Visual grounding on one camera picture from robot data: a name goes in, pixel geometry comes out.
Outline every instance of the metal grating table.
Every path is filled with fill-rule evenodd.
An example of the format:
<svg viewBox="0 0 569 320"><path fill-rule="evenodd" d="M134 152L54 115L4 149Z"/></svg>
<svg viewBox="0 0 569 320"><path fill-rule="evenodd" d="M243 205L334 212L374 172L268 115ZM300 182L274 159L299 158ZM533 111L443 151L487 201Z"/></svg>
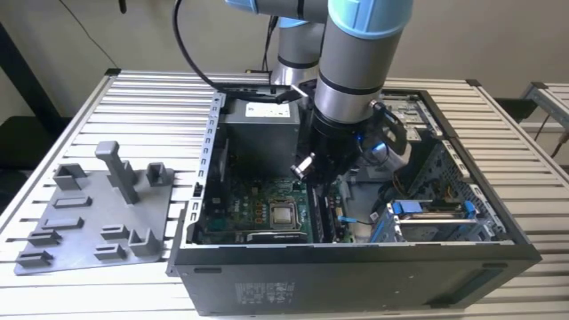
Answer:
<svg viewBox="0 0 569 320"><path fill-rule="evenodd" d="M569 131L569 84L532 82L523 98L532 99Z"/></svg>
<svg viewBox="0 0 569 320"><path fill-rule="evenodd" d="M215 81L266 82L264 75L218 74ZM466 81L390 79L388 88L426 89L524 228L544 261L466 310L258 316L259 319L569 318L569 177L481 87ZM214 90L196 75L123 71L106 76L0 216L0 315L16 319L195 319L188 293L164 274ZM176 170L164 261L16 277L14 260L50 200L60 163L100 170L99 141L115 139L134 169L162 161ZM226 317L226 319L250 317Z"/></svg>

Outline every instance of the blue clip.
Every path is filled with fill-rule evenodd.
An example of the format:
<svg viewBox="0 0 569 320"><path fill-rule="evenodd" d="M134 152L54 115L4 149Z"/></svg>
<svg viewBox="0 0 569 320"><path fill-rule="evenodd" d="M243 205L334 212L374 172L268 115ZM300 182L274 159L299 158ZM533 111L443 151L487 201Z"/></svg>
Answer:
<svg viewBox="0 0 569 320"><path fill-rule="evenodd" d="M294 27L298 27L299 25L306 25L307 23L308 21L304 21L304 20L282 17L279 19L279 28L294 28Z"/></svg>
<svg viewBox="0 0 569 320"><path fill-rule="evenodd" d="M255 0L226 0L226 3L239 10L259 13Z"/></svg>
<svg viewBox="0 0 569 320"><path fill-rule="evenodd" d="M473 219L477 215L477 208L471 201L464 202L464 208L467 209L467 218Z"/></svg>
<svg viewBox="0 0 569 320"><path fill-rule="evenodd" d="M392 208L396 215L400 215L403 213L402 203L394 202Z"/></svg>
<svg viewBox="0 0 569 320"><path fill-rule="evenodd" d="M419 201L404 200L400 201L399 204L402 205L403 212L407 214L424 212L424 208L422 207L422 203Z"/></svg>
<svg viewBox="0 0 569 320"><path fill-rule="evenodd" d="M344 221L344 222L358 222L358 219L355 218L348 218L344 217L343 215L339 217L339 221Z"/></svg>

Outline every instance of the gray plastic block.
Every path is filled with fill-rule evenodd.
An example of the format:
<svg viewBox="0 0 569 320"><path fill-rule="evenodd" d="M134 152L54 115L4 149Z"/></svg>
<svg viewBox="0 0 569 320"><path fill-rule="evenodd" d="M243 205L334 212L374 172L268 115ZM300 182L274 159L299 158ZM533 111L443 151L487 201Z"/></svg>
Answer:
<svg viewBox="0 0 569 320"><path fill-rule="evenodd" d="M83 228L84 220L82 218L46 219L42 225L43 230L66 230Z"/></svg>
<svg viewBox="0 0 569 320"><path fill-rule="evenodd" d="M168 172L170 169L164 166L162 162L154 162L148 164L146 168L146 178L151 187L162 187L166 185L172 185L174 175Z"/></svg>
<svg viewBox="0 0 569 320"><path fill-rule="evenodd" d="M47 267L50 266L54 256L47 251L22 251L18 258L16 264L22 267Z"/></svg>
<svg viewBox="0 0 569 320"><path fill-rule="evenodd" d="M54 181L62 190L80 190L76 178L84 178L86 172L79 164L60 165L54 176Z"/></svg>
<svg viewBox="0 0 569 320"><path fill-rule="evenodd" d="M128 239L128 229L126 225L104 225L100 236L106 240Z"/></svg>
<svg viewBox="0 0 569 320"><path fill-rule="evenodd" d="M160 250L160 242L154 236L152 230L147 230L144 240L140 239L136 230L132 230L131 236L128 238L128 247L131 248L132 253L138 257L155 255L156 252Z"/></svg>
<svg viewBox="0 0 569 320"><path fill-rule="evenodd" d="M124 201L128 204L134 204L138 203L140 199L132 184L132 167L127 165L131 169L130 171L126 169L119 157L119 147L116 141L103 141L98 145L95 156L107 164L108 172L111 173L110 179L112 179L112 183L119 187Z"/></svg>
<svg viewBox="0 0 569 320"><path fill-rule="evenodd" d="M63 198L55 199L52 201L54 208L80 208L91 206L92 199L91 197L80 197L80 198Z"/></svg>
<svg viewBox="0 0 569 320"><path fill-rule="evenodd" d="M123 162L122 165L123 169L130 168L128 163ZM168 174L164 180L174 181L174 170L166 169L163 172ZM51 242L50 236L46 236L46 240L42 235L31 237L24 253L38 250L34 244L44 245L52 258L46 260L48 263L34 267L26 262L16 264L18 275L159 261L172 184L152 187L147 170L134 171L135 178L128 178L128 181L140 201L128 205L119 188L114 188L108 182L108 174L108 171L94 171L86 177L75 178L80 190L56 189L35 232L58 231L59 244ZM88 207L56 208L52 205L56 199L86 198L92 200ZM136 234L130 243L132 232ZM106 243L120 245L124 258L100 260L95 256L95 248Z"/></svg>
<svg viewBox="0 0 569 320"><path fill-rule="evenodd" d="M28 240L35 247L39 247L43 245L59 245L60 239L60 234L55 230L51 230L31 232L26 240Z"/></svg>
<svg viewBox="0 0 569 320"><path fill-rule="evenodd" d="M100 261L127 258L127 252L118 243L96 246L94 255Z"/></svg>
<svg viewBox="0 0 569 320"><path fill-rule="evenodd" d="M124 171L127 172L127 176L131 176L130 179L132 180L132 185L136 185L138 183L138 175L135 174L135 171L132 170L132 165L131 162L128 160L123 161L123 167L124 167ZM119 182L116 181L116 177L112 175L107 176L108 178L108 182L111 183L111 185L118 188L119 187Z"/></svg>

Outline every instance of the black computer chassis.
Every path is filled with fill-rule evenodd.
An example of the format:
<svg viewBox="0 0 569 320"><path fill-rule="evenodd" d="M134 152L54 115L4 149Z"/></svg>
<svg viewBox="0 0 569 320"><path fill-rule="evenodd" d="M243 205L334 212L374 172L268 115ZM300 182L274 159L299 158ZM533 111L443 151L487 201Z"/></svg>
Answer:
<svg viewBox="0 0 569 320"><path fill-rule="evenodd" d="M388 91L422 98L515 244L180 249L184 211L167 272L182 278L200 315L462 309L540 262L428 91Z"/></svg>

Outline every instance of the motherboard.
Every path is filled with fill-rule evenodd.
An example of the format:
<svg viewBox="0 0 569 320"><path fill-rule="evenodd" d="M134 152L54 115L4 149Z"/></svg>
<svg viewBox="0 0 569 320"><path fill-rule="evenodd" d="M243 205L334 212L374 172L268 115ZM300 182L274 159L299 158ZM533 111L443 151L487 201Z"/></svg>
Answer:
<svg viewBox="0 0 569 320"><path fill-rule="evenodd" d="M203 243L312 243L307 185L294 178L234 179L227 210L208 215Z"/></svg>

